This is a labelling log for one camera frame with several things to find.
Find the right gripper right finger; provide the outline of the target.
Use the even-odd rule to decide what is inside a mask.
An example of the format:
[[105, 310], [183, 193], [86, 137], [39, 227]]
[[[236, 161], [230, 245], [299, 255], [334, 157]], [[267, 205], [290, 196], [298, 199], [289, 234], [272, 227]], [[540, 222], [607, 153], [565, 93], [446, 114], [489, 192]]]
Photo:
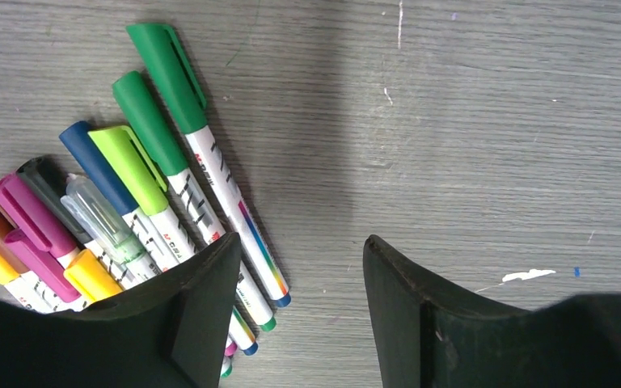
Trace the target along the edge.
[[363, 268], [385, 387], [621, 387], [621, 293], [524, 310], [456, 285], [377, 235], [365, 241]]

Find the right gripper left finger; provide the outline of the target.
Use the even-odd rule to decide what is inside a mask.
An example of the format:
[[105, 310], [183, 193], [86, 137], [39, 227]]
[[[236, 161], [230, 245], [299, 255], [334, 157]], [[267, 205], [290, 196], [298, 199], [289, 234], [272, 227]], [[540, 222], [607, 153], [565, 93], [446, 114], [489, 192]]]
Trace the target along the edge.
[[240, 237], [83, 311], [39, 314], [0, 300], [0, 387], [215, 387]]

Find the lime cap marker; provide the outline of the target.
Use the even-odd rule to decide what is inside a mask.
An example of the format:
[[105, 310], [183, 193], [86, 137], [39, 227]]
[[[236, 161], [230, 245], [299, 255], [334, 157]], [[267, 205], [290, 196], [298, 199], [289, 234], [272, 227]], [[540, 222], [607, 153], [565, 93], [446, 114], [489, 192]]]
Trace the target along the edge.
[[[150, 219], [159, 234], [158, 240], [166, 245], [171, 256], [179, 263], [191, 259], [196, 254], [196, 245], [164, 195], [167, 182], [159, 174], [133, 130], [118, 125], [92, 129], [88, 136]], [[184, 169], [169, 176], [168, 183], [177, 191], [207, 244], [217, 241], [226, 233], [204, 193], [198, 188], [193, 173]]]

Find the green clip cap marker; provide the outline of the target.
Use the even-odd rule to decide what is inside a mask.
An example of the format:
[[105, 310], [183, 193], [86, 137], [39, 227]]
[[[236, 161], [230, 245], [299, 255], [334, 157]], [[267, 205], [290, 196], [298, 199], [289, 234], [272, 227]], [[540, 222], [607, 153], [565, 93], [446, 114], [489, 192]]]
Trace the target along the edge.
[[212, 134], [206, 115], [206, 97], [175, 29], [163, 23], [135, 23], [126, 31], [230, 226], [239, 234], [249, 263], [267, 295], [276, 306], [286, 307], [291, 303], [289, 285]]

